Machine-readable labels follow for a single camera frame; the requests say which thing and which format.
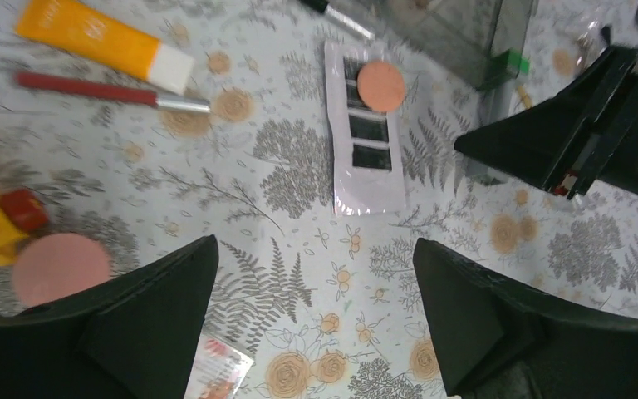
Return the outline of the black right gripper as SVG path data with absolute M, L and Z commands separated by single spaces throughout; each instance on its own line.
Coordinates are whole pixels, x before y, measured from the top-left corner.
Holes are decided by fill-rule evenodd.
M 608 47 L 555 96 L 454 148 L 569 200 L 598 180 L 638 195 L 638 48 Z

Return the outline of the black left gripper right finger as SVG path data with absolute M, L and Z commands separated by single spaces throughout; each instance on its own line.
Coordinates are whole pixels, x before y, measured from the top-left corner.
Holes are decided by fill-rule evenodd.
M 638 398 L 638 319 L 545 293 L 439 242 L 413 264 L 445 391 L 463 398 Z

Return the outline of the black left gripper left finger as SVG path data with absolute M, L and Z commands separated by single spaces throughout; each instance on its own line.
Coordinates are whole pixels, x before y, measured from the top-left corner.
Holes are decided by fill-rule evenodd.
M 219 263 L 205 236 L 80 293 L 0 315 L 0 398 L 181 398 Z

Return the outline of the clear pink nail box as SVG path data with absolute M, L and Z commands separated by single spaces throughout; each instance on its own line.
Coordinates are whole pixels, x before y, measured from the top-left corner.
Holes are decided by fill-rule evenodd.
M 253 364 L 252 355 L 203 329 L 184 398 L 234 398 Z

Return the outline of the white eyelash card packet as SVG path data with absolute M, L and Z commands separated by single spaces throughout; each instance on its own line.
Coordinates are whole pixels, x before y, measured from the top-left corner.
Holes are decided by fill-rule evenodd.
M 338 216 L 397 212 L 406 206 L 396 112 L 371 110 L 357 79 L 369 62 L 391 62 L 383 48 L 323 45 L 326 113 L 332 138 L 333 210 Z

